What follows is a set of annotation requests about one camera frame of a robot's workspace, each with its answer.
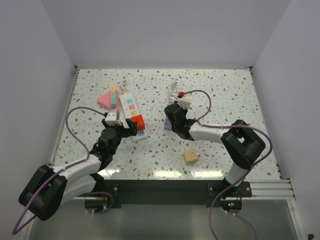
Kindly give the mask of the purple power strip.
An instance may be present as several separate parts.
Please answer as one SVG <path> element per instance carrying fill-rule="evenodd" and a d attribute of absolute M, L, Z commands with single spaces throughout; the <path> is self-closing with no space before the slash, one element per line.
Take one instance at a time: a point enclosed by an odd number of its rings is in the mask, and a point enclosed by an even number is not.
<path fill-rule="evenodd" d="M 167 115 L 165 115 L 163 128 L 166 131 L 171 131 L 172 130 L 172 125 L 171 125 L 171 122 L 169 121 Z"/>

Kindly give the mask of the white multicolour power strip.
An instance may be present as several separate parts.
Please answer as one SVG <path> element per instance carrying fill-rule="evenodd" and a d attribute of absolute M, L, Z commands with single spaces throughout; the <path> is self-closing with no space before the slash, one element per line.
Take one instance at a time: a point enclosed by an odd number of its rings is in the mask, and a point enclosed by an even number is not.
<path fill-rule="evenodd" d="M 125 93 L 119 96 L 120 103 L 124 112 L 126 119 L 131 119 L 131 117 L 136 115 L 141 115 L 138 104 L 132 93 Z M 136 143 L 141 143 L 148 138 L 146 134 L 146 128 L 142 131 L 138 131 L 136 136 L 132 137 L 132 140 Z"/>

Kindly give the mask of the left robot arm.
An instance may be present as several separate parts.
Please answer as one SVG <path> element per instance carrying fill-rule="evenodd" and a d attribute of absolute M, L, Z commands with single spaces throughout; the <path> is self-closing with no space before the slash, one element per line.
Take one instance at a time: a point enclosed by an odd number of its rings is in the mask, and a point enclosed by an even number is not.
<path fill-rule="evenodd" d="M 67 187 L 84 177 L 89 179 L 86 191 L 92 196 L 99 196 L 104 190 L 104 184 L 94 177 L 112 162 L 123 138 L 137 135 L 138 123 L 129 118 L 125 121 L 128 128 L 122 123 L 109 125 L 103 120 L 105 129 L 89 151 L 89 157 L 69 165 L 54 168 L 47 165 L 39 167 L 20 194 L 18 202 L 28 207 L 28 210 L 40 220 L 46 221 L 59 209 L 67 196 Z"/>

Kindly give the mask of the red cube plug adapter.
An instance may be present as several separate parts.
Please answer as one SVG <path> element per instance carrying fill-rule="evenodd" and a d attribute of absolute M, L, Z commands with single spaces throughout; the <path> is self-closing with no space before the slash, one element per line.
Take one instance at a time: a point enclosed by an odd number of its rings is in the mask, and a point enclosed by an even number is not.
<path fill-rule="evenodd" d="M 132 116 L 130 119 L 132 122 L 137 123 L 136 127 L 137 127 L 138 132 L 143 131 L 146 128 L 145 121 L 144 121 L 143 116 L 141 114 Z"/>

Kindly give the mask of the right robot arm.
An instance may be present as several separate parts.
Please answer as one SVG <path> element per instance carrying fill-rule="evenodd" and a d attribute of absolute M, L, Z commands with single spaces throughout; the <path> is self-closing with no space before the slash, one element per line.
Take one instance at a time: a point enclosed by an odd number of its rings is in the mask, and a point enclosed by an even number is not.
<path fill-rule="evenodd" d="M 231 128 L 202 126 L 195 119 L 188 119 L 187 112 L 175 103 L 164 109 L 171 130 L 180 138 L 224 146 L 233 163 L 224 178 L 222 189 L 227 196 L 235 196 L 241 190 L 240 184 L 245 174 L 266 148 L 265 142 L 243 120 L 237 120 Z"/>

